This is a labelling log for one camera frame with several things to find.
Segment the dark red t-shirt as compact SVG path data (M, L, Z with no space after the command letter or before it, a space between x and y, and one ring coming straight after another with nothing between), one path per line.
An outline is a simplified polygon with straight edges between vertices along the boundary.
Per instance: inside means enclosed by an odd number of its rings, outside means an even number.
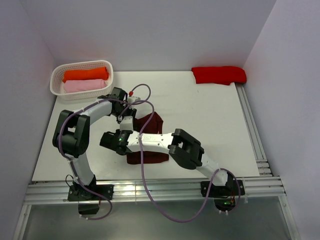
M142 118L135 118L133 123L133 129L137 132L140 132L142 127L145 125L147 120L150 118L151 114L148 114ZM151 120L143 129L143 133L146 134L162 134L163 133L163 120L162 118L154 112ZM160 164L167 162L169 160L169 155L160 152L143 152L143 163L144 164ZM129 165L140 165L141 164L141 153L133 152L126 155L126 162Z

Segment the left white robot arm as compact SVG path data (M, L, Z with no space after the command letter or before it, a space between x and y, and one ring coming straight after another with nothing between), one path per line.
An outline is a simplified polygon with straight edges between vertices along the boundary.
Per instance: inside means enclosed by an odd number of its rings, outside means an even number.
M99 96L95 103L77 111L63 110L58 118L52 144L67 159L72 172L72 186L69 201L111 200L112 185L98 185L87 158L90 141L90 127L106 116L115 116L119 129L105 132L100 146L124 156L129 150L129 136L134 131L136 109L134 103L140 98L133 93L115 87L107 95Z

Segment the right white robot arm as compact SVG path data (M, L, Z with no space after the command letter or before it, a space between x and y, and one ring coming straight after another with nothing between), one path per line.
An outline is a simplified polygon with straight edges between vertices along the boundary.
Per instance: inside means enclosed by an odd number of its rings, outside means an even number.
M178 166L187 170L196 170L208 179L218 191L218 196L230 194L239 184L226 169L212 160L201 146L201 142L183 129L173 133L151 134L131 130L105 132L100 146L124 156L139 152L161 153L169 155Z

